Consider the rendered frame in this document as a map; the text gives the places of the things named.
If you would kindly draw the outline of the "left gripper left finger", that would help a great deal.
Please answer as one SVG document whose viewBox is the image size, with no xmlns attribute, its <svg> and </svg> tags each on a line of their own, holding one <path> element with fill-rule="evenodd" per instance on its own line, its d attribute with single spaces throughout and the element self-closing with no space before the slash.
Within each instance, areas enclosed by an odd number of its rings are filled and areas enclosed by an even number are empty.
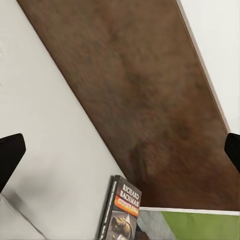
<svg viewBox="0 0 240 240">
<path fill-rule="evenodd" d="M 0 193 L 26 152 L 21 133 L 0 138 Z"/>
</svg>

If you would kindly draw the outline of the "hardback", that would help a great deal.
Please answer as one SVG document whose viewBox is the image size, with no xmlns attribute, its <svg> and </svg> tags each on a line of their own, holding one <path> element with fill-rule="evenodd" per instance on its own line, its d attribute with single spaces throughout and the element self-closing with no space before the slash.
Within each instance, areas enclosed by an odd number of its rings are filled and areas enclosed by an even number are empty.
<svg viewBox="0 0 240 240">
<path fill-rule="evenodd" d="M 142 191 L 115 175 L 99 240 L 135 240 Z"/>
</svg>

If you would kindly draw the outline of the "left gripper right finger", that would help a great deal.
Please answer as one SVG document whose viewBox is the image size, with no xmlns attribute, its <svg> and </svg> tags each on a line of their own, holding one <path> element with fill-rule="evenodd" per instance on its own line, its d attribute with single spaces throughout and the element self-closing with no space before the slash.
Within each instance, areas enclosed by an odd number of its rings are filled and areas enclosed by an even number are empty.
<svg viewBox="0 0 240 240">
<path fill-rule="evenodd" d="M 240 135 L 233 132 L 228 133 L 224 151 L 240 173 Z"/>
</svg>

